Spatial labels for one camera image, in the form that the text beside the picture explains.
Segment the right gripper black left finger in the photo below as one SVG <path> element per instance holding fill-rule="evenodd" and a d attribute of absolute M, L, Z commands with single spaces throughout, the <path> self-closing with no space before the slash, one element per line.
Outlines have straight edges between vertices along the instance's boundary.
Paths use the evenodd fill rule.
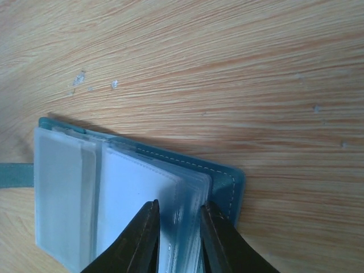
<path fill-rule="evenodd" d="M 146 202 L 118 238 L 83 272 L 158 272 L 160 209 Z"/>

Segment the teal leather card holder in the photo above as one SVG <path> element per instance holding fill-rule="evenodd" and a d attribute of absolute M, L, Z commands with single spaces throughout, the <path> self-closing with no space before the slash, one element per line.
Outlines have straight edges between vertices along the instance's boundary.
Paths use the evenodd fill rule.
<path fill-rule="evenodd" d="M 96 153 L 93 256 L 81 243 L 82 150 Z M 43 117 L 34 161 L 1 164 L 1 187 L 32 187 L 35 242 L 70 272 L 80 272 L 123 232 L 141 207 L 158 200 L 158 272 L 201 272 L 200 208 L 215 202 L 236 224 L 245 189 L 237 168 Z"/>

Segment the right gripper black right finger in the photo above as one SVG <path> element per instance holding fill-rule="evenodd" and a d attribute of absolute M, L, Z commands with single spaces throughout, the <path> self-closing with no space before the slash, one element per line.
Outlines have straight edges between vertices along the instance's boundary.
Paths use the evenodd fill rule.
<path fill-rule="evenodd" d="M 200 213 L 203 272 L 279 272 L 242 238 L 216 203 L 206 202 Z"/>

